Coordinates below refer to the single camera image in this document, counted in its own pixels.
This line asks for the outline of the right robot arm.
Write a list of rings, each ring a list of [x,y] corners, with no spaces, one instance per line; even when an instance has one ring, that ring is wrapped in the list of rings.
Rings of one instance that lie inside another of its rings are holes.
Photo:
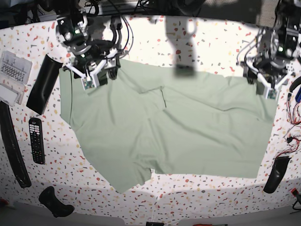
[[[105,72],[107,78],[115,80],[120,68],[120,58],[124,51],[121,46],[121,29],[126,24],[122,15],[110,17],[111,40],[103,40],[92,35],[92,18],[99,15],[99,6],[95,0],[90,3],[94,13],[88,13],[79,6],[77,0],[39,0],[43,10],[56,14],[56,37],[75,58],[63,68],[81,80],[83,89],[101,86],[99,74]]]

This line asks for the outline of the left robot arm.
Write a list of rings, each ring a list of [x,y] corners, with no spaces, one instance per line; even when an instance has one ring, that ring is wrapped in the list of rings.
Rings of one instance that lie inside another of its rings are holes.
[[[280,0],[275,9],[271,30],[261,28],[255,39],[245,46],[244,59],[237,64],[244,69],[248,83],[258,84],[258,93],[276,100],[293,71],[289,63],[301,58],[301,2]]]

